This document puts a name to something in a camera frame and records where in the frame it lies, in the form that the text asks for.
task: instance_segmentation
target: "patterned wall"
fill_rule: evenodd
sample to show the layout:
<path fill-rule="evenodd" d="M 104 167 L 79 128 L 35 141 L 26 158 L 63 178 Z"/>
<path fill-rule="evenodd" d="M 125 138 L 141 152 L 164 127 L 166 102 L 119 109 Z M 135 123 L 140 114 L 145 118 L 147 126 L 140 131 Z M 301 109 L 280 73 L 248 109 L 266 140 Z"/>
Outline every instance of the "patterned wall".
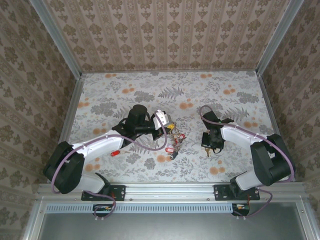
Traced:
<path fill-rule="evenodd" d="M 75 80 L 27 0 L 0 1 L 0 239 L 18 239 Z"/>
<path fill-rule="evenodd" d="M 282 136 L 320 219 L 320 1 L 306 0 L 263 74 Z"/>
<path fill-rule="evenodd" d="M 255 69 L 289 0 L 45 0 L 83 72 Z"/>

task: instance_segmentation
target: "floral patterned tablecloth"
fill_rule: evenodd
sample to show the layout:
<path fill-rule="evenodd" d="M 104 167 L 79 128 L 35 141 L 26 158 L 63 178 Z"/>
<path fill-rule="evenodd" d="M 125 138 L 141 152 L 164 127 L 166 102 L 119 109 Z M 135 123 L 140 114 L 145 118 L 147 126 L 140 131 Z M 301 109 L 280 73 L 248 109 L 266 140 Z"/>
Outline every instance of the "floral patterned tablecloth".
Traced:
<path fill-rule="evenodd" d="M 90 73 L 75 114 L 70 143 L 87 141 L 107 131 L 141 104 L 152 114 L 166 111 L 186 135 L 179 155 L 150 152 L 131 144 L 117 156 L 106 153 L 84 170 L 99 172 L 111 182 L 225 182 L 252 169 L 249 150 L 225 142 L 219 154 L 201 147 L 205 128 L 198 110 L 210 105 L 221 118 L 234 119 L 255 133 L 274 131 L 254 71 Z M 164 138 L 150 135 L 138 142 L 156 148 Z"/>

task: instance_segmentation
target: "gray leaf pattern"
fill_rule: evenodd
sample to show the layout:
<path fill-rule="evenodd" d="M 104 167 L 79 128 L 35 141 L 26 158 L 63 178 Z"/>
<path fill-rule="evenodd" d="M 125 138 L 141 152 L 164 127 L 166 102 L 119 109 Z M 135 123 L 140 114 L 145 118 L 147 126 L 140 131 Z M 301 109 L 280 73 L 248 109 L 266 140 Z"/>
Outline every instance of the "gray leaf pattern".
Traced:
<path fill-rule="evenodd" d="M 90 73 L 85 77 L 69 142 L 106 133 L 136 104 L 146 106 L 150 115 L 158 109 L 166 111 L 186 139 L 175 160 L 164 149 L 155 152 L 134 144 L 120 149 L 119 155 L 111 157 L 106 152 L 90 160 L 88 169 L 111 182 L 227 182 L 253 169 L 251 154 L 231 142 L 225 142 L 221 153 L 210 151 L 207 157 L 201 147 L 207 129 L 198 115 L 203 105 L 209 105 L 220 119 L 234 119 L 255 133 L 273 133 L 254 71 Z M 10 129 L 2 132 L 3 139 L 16 137 Z M 153 141 L 150 135 L 137 139 L 153 149 L 164 141 L 163 137 Z M 28 181 L 18 177 L 12 183 L 23 186 Z"/>

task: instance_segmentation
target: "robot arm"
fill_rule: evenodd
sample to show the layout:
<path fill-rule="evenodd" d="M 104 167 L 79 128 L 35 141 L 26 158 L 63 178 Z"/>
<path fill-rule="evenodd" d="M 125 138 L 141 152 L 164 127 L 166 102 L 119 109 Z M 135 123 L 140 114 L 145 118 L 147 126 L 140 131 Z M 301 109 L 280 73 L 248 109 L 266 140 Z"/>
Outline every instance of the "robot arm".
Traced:
<path fill-rule="evenodd" d="M 171 117 L 166 112 L 158 110 L 155 114 L 157 114 L 163 126 L 166 127 L 171 124 Z M 110 185 L 109 182 L 99 173 L 92 174 L 83 171 L 84 166 L 98 156 L 122 149 L 131 143 L 131 141 L 117 136 L 121 135 L 135 141 L 143 134 L 152 134 L 153 140 L 156 140 L 162 136 L 163 130 L 154 114 L 150 118 L 145 106 L 135 105 L 129 111 L 127 118 L 121 120 L 118 125 L 104 135 L 75 144 L 69 144 L 66 141 L 59 143 L 43 173 L 52 181 L 58 165 L 65 156 L 80 147 L 63 164 L 56 176 L 54 186 L 62 194 L 67 194 L 74 189 L 106 194 Z"/>
<path fill-rule="evenodd" d="M 203 147 L 210 148 L 216 153 L 216 149 L 220 149 L 221 151 L 224 148 L 224 142 L 229 141 L 251 151 L 254 170 L 246 171 L 230 180 L 230 190 L 235 197 L 243 194 L 244 191 L 257 186 L 270 186 L 290 175 L 290 167 L 286 160 L 268 143 L 237 129 L 237 125 L 233 123 L 233 120 L 231 119 L 227 118 L 221 121 L 213 111 L 204 114 L 203 117 L 211 122 L 231 123 L 231 125 L 234 125 L 234 127 L 221 126 L 203 120 L 203 123 L 209 130 L 209 133 L 204 132 L 202 135 L 201 145 Z M 287 156 L 290 156 L 284 141 L 278 134 L 270 136 L 260 134 L 260 136 L 267 138 Z M 293 169 L 295 169 L 294 163 L 292 160 L 290 161 Z"/>

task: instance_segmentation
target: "brass key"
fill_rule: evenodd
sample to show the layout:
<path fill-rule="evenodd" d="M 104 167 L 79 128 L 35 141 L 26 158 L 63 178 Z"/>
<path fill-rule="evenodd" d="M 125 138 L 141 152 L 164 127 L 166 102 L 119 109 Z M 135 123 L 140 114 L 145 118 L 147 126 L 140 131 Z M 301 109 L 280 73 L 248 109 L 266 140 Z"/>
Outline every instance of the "brass key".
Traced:
<path fill-rule="evenodd" d="M 206 151 L 206 156 L 209 157 L 210 148 L 205 147 L 204 150 Z"/>

